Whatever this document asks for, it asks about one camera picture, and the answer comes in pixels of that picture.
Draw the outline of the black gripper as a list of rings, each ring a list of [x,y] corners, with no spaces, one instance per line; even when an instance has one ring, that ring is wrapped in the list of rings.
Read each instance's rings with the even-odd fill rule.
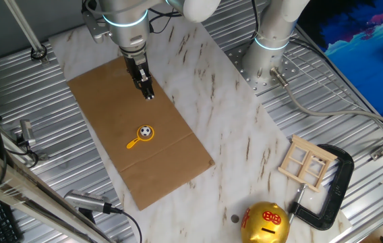
[[[134,81],[135,87],[141,91],[146,100],[154,98],[152,77],[148,68],[146,44],[135,47],[120,47],[124,56],[127,71]]]

